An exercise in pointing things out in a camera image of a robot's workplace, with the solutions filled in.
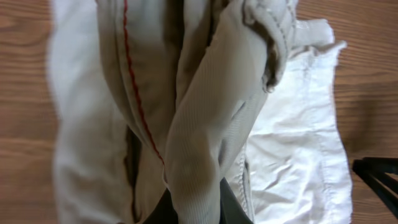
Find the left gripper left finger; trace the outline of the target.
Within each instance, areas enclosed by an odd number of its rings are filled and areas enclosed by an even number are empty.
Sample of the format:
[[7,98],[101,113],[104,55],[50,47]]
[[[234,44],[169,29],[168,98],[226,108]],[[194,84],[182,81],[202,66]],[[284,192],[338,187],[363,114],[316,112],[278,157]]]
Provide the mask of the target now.
[[178,224],[178,215],[172,205],[171,194],[166,189],[154,211],[142,224]]

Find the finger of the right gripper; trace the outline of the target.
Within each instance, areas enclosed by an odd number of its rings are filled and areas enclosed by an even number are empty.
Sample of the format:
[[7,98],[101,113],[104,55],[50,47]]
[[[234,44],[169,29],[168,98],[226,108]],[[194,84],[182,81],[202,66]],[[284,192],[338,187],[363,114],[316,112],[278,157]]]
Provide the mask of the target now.
[[364,157],[355,159],[353,172],[381,199],[397,218],[397,158]]

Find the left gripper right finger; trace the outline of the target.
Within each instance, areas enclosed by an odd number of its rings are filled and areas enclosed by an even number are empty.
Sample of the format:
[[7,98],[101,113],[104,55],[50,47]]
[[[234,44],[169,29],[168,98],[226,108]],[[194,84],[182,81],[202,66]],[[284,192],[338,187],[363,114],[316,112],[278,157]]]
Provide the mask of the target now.
[[225,178],[220,182],[219,224],[252,224]]

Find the beige cotton shorts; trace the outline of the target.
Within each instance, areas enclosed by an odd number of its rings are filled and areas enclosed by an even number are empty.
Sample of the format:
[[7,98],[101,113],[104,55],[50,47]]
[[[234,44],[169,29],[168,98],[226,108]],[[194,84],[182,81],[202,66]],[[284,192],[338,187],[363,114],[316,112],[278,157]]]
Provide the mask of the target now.
[[346,42],[297,1],[53,0],[59,223],[350,223],[333,84]]

